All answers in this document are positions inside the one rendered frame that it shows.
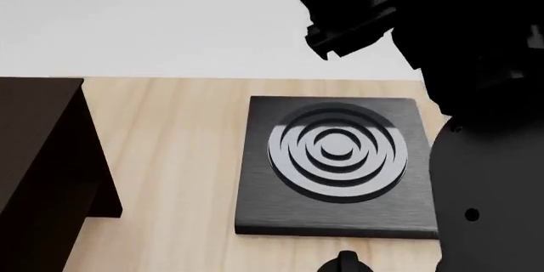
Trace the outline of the dark brown wooden cabinet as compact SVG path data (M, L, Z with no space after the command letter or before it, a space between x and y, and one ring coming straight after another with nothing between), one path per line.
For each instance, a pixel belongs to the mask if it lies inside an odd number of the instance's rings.
M122 215L82 85L0 77L0 272L62 272L86 218Z

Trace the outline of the silver spiral burner coil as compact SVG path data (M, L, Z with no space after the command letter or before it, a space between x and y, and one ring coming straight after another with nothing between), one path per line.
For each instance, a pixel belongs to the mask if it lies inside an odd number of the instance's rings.
M269 164L282 182L323 202L355 203L389 192L404 177L400 130L374 110L316 103L288 113L271 130Z

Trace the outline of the black square stove plate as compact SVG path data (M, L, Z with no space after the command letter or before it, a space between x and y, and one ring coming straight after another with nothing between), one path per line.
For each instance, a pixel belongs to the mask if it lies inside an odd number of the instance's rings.
M316 103L350 103L391 121L405 139L404 177L384 195L355 203L323 202L281 181L269 164L272 128L288 113ZM436 239L428 158L430 145L415 100L254 96L250 99L235 232L244 235L317 235Z

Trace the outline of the black stove knob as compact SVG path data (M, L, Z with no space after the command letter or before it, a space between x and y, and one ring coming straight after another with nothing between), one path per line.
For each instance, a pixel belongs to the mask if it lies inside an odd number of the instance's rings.
M361 262L355 251L340 251L336 258L323 263L317 272L374 272Z

